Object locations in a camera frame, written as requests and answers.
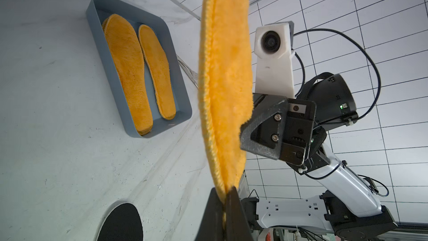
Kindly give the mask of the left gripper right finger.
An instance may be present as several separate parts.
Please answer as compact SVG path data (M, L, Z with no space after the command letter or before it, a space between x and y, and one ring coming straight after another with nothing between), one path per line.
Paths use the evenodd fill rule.
M253 237L241 205L236 187L232 187L225 201L225 241L252 241Z

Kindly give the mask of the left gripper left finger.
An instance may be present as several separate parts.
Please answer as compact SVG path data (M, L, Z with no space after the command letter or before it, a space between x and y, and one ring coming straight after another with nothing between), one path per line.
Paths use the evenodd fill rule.
M224 205L212 188L195 241L223 241Z

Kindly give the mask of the yellow insole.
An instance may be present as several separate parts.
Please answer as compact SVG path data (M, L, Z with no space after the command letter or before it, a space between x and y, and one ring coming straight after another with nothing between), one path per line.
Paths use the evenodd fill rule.
M138 37L152 78L159 113L164 119L172 120L176 115L176 105L166 53L151 27L140 25Z
M246 163L241 126L253 112L249 0L204 0L198 67L202 136L219 199L238 186Z
M144 57L132 25L118 14L102 25L134 126L139 135L149 133L153 117L146 91Z

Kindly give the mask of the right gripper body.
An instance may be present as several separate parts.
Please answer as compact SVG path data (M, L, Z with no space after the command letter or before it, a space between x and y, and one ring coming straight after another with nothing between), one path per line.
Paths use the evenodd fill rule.
M280 160L291 166L302 167L322 147L326 131L317 126L316 111L317 106L313 101L289 99Z

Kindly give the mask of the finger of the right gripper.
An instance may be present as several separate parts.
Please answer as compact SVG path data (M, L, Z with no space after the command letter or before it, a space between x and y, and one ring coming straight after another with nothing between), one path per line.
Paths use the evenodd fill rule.
M278 160L288 108L286 97L254 93L251 118L241 126L240 148L254 155Z

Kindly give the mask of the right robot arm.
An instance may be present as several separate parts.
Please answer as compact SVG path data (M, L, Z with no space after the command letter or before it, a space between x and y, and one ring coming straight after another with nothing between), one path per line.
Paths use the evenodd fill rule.
M255 93L252 118L241 128L241 148L288 165L325 187L303 199L242 200L251 230L273 227L332 231L347 241L370 241L396 229L380 203L374 179L357 175L324 142L331 129L359 119L352 94L339 74L322 73L296 98Z

